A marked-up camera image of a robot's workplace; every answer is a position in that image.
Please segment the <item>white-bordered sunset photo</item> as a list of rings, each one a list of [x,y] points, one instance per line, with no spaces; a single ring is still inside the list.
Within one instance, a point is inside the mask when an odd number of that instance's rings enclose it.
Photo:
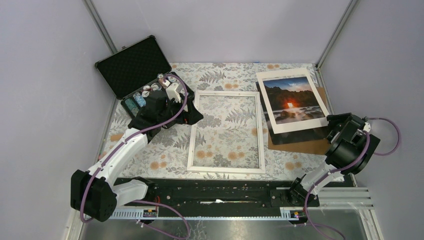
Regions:
[[[307,68],[257,72],[256,77],[274,133],[328,126],[329,111]]]

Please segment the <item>black poker chip case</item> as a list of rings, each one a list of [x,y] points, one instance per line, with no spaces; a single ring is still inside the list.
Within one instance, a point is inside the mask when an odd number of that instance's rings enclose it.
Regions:
[[[129,128],[143,130],[162,124],[166,129],[175,124],[187,125],[186,112],[188,108],[195,108],[195,93],[172,71],[153,35],[96,62],[94,66],[129,114]],[[166,88],[175,82],[181,83],[180,94],[184,97],[176,115],[157,124],[141,119],[141,109],[146,105],[144,98],[153,91],[166,92]]]

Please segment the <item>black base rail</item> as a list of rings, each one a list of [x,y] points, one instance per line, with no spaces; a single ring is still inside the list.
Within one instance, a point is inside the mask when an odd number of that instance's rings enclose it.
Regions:
[[[148,178],[144,202],[159,202],[159,217],[279,217],[282,207],[303,210],[306,190],[279,180]]]

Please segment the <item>brown cardboard backing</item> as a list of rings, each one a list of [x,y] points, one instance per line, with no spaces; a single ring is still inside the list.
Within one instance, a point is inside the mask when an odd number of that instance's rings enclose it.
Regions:
[[[271,137],[268,133],[268,149],[270,150],[324,155],[327,152],[329,146],[330,144],[328,143],[327,138],[321,140],[274,145],[271,142]]]

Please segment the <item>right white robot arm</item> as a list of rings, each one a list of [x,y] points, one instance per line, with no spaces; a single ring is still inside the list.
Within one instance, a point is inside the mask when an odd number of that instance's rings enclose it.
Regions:
[[[326,120],[326,158],[315,170],[296,178],[285,191],[284,199],[292,206],[307,206],[329,182],[361,172],[380,143],[378,137],[369,133],[368,117],[343,113],[328,115]]]

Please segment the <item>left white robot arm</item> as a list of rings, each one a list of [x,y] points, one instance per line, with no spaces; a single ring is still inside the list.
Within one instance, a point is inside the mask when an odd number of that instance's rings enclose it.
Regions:
[[[203,115],[194,107],[194,93],[186,90],[170,96],[151,92],[147,103],[131,120],[123,136],[105,156],[86,171],[76,170],[70,180],[70,206],[79,211],[83,223],[108,220],[116,207],[133,201],[148,206],[155,192],[143,180],[132,179],[115,184],[130,159],[146,147],[163,127],[194,125]]]

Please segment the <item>white picture frame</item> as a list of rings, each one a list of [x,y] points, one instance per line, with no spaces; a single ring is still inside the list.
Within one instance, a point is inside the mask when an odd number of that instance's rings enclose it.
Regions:
[[[187,171],[265,174],[259,92],[198,90],[194,106],[203,119],[191,126]]]

